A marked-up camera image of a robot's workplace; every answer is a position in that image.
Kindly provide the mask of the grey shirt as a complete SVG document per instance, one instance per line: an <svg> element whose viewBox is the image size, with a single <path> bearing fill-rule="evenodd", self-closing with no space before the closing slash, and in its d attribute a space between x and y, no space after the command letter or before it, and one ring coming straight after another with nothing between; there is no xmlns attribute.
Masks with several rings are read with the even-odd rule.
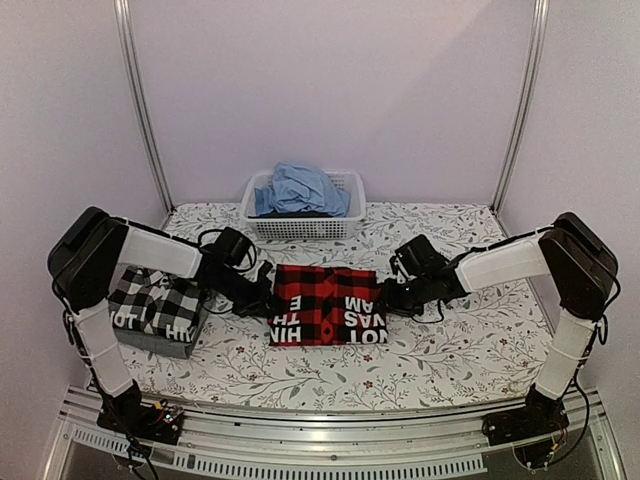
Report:
<svg viewBox="0 0 640 480"><path fill-rule="evenodd" d="M191 355L195 347L195 342L201 331L201 309L200 309L200 325L196 330L194 339L191 343L181 343L171 341L158 336L146 335L132 331L116 330L114 333L117 339L128 346L136 347L141 350L147 350L155 354L178 359L187 359Z"/></svg>

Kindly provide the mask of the red black plaid shirt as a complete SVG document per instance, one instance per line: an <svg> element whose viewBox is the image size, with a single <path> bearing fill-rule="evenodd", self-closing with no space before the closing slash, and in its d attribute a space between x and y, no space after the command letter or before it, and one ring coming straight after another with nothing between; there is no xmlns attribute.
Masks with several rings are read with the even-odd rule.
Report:
<svg viewBox="0 0 640 480"><path fill-rule="evenodd" d="M371 270L279 265L268 325L277 347L388 342L383 289Z"/></svg>

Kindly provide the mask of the black white plaid shirt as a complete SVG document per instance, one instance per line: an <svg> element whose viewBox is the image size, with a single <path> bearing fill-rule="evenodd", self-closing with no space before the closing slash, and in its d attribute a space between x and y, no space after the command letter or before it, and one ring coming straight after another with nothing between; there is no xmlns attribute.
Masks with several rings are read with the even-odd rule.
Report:
<svg viewBox="0 0 640 480"><path fill-rule="evenodd" d="M109 296L110 321L116 330L191 343L204 299L204 292L188 280L130 266Z"/></svg>

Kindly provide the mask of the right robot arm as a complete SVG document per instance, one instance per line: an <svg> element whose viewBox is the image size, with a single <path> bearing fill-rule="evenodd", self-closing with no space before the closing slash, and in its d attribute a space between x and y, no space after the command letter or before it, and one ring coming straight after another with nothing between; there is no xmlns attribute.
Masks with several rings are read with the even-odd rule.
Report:
<svg viewBox="0 0 640 480"><path fill-rule="evenodd" d="M539 435L554 422L551 401L563 397L588 359L596 327L620 293L616 256L573 212L452 259L419 235L399 247L390 262L404 279L385 280L382 298L389 312L404 317L422 314L427 303L442 305L489 287L532 277L552 279L560 315L550 351L532 385L539 398L517 415L517 427L527 436Z"/></svg>

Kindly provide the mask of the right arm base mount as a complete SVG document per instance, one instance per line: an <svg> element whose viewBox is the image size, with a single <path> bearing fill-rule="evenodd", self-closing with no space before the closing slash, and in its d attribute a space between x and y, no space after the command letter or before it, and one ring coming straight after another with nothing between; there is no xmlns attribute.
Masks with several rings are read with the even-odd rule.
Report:
<svg viewBox="0 0 640 480"><path fill-rule="evenodd" d="M566 439L569 420L561 400L551 400L532 389L525 405L488 414L482 433L491 446L524 441L516 446L516 460L528 469L547 467Z"/></svg>

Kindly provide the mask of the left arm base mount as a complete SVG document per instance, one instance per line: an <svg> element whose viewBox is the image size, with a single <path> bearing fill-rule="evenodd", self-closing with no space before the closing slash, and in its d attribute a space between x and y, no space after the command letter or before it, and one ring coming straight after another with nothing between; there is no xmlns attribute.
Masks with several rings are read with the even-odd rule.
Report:
<svg viewBox="0 0 640 480"><path fill-rule="evenodd" d="M184 423L184 409L161 399L146 405L136 382L118 396L107 394L100 386L102 399L97 425L153 442L177 445Z"/></svg>

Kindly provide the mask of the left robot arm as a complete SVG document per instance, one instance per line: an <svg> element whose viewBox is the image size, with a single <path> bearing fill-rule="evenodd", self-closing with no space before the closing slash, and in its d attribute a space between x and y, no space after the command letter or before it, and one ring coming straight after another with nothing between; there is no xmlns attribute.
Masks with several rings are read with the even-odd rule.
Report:
<svg viewBox="0 0 640 480"><path fill-rule="evenodd" d="M91 206L49 253L52 289L71 315L98 389L116 398L108 412L126 433L141 433L149 415L124 395L134 381L110 320L108 299L116 271L124 265L161 271L223 295L238 316L266 316L272 266L263 262L254 280L246 278L238 265L248 243L243 234L226 228L214 243L200 245Z"/></svg>

